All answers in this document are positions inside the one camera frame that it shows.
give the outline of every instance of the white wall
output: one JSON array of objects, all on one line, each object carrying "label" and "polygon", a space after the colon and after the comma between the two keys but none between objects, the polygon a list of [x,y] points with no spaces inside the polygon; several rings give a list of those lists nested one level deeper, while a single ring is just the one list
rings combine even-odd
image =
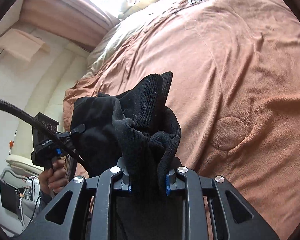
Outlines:
[{"label": "white wall", "polygon": [[17,20],[19,20],[20,11],[23,0],[16,0],[16,2],[6,12],[0,21],[0,35],[8,30]]},{"label": "white wall", "polygon": [[[66,47],[68,40],[29,25],[19,25],[18,28],[40,37],[51,48],[50,53],[39,50],[30,64],[5,52],[0,55],[0,98],[24,109],[40,78]],[[0,174],[7,167],[5,159],[10,151],[9,142],[14,139],[18,122],[18,118],[0,111]],[[22,232],[17,216],[1,206],[1,198],[0,224],[18,234]]]}]

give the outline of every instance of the human hand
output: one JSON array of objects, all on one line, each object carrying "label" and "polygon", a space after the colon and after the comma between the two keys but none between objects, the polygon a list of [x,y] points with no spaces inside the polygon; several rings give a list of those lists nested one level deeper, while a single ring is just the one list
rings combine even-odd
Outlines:
[{"label": "human hand", "polygon": [[69,183],[64,168],[65,161],[57,159],[52,166],[53,169],[44,170],[39,175],[40,190],[48,195],[50,190],[53,190],[54,193],[59,193]]}]

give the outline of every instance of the wire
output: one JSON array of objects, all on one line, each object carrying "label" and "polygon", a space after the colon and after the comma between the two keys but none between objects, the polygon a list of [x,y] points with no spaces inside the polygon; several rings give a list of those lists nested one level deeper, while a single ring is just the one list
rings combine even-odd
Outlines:
[{"label": "wire", "polygon": [[17,179],[22,179],[22,180],[24,180],[24,179],[26,180],[26,179],[27,179],[26,176],[22,176],[22,175],[17,176],[17,175],[15,175],[15,174],[13,174],[12,171],[9,171],[9,170],[5,170],[5,171],[4,171],[3,175],[1,176],[2,178],[4,178],[6,172],[10,173],[13,177],[15,177],[15,178],[17,178]]},{"label": "wire", "polygon": [[16,107],[15,105],[10,104],[9,102],[4,101],[2,99],[0,99],[0,110],[5,111],[9,114],[12,114],[12,115],[18,117],[19,119],[28,123],[32,127],[36,128],[38,131],[45,134],[60,149],[64,150],[72,158],[77,160],[78,163],[80,163],[81,166],[88,173],[90,173],[90,166],[83,159],[81,159],[77,154],[75,154],[69,147],[67,147],[64,143],[62,143],[55,134],[53,134],[51,131],[49,131],[47,128],[45,128],[40,122],[38,122],[36,119],[34,119],[31,115],[27,114],[25,111],[21,110],[20,108]]},{"label": "wire", "polygon": [[21,222],[23,228],[26,228],[25,220],[24,220],[24,218],[23,218],[22,198],[21,198],[21,197],[20,197],[20,199],[19,199],[19,202],[20,202],[20,216],[21,216],[20,222]]},{"label": "wire", "polygon": [[33,216],[34,216],[34,213],[35,213],[35,209],[37,208],[37,204],[38,204],[38,200],[39,200],[40,196],[37,198],[37,201],[35,202],[35,205],[34,205],[34,210],[33,210],[33,213],[32,213],[32,216],[30,218],[30,222],[28,225],[30,225],[32,219],[33,219]]},{"label": "wire", "polygon": [[122,223],[122,220],[121,218],[119,217],[119,214],[117,211],[115,211],[116,213],[116,216],[117,216],[117,222],[119,224],[119,228],[121,229],[121,233],[122,233],[122,238],[123,240],[128,240],[128,236],[127,236],[127,233],[126,233],[126,230],[124,229],[124,225]]}]

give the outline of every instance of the white cable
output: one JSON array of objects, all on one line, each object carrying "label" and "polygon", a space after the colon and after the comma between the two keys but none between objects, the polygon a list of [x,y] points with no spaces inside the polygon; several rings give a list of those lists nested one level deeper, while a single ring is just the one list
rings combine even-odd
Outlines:
[{"label": "white cable", "polygon": [[23,226],[23,229],[26,228],[26,225],[25,225],[25,221],[24,221],[24,218],[23,218],[23,209],[22,209],[22,198],[20,198],[20,215],[21,215],[21,224]]}]

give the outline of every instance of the bedsheet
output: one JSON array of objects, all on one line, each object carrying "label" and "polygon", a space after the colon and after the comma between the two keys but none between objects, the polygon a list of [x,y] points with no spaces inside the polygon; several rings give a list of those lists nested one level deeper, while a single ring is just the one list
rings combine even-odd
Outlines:
[{"label": "bedsheet", "polygon": [[112,28],[98,46],[88,56],[88,68],[84,77],[96,74],[99,68],[119,49],[119,47],[143,26],[151,24],[163,13],[177,5],[181,0],[160,0],[142,11],[130,15],[127,19]]},{"label": "bedsheet", "polygon": [[127,39],[73,103],[117,95],[173,72],[167,106],[181,126],[177,156],[199,175],[225,176],[280,239],[300,222],[300,23],[282,0],[187,0]]}]

